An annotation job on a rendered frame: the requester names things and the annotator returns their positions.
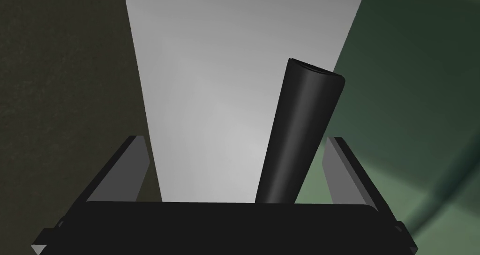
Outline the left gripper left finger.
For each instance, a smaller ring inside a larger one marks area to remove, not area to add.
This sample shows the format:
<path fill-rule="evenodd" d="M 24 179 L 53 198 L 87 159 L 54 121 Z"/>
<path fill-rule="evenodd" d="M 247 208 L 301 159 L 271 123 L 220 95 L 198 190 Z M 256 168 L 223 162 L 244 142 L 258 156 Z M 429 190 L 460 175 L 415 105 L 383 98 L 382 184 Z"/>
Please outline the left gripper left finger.
<path fill-rule="evenodd" d="M 129 136 L 79 195 L 76 204 L 134 202 L 149 164 L 144 136 Z"/>

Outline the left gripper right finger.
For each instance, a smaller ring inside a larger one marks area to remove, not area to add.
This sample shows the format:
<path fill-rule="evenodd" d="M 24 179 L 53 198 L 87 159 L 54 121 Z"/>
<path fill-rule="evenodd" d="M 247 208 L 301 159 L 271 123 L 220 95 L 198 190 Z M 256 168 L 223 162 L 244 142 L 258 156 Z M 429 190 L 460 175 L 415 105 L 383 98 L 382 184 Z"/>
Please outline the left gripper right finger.
<path fill-rule="evenodd" d="M 334 204 L 363 204 L 379 210 L 376 188 L 343 138 L 327 138 L 322 167 Z"/>

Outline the white door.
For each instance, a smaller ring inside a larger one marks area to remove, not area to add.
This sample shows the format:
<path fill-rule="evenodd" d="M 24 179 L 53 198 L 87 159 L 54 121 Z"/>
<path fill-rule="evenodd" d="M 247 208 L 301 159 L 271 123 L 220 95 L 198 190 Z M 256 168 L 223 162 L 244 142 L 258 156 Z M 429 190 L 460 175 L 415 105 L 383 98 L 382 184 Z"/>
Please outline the white door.
<path fill-rule="evenodd" d="M 332 71 L 362 0 L 126 0 L 161 197 L 252 203 L 289 58 Z"/>

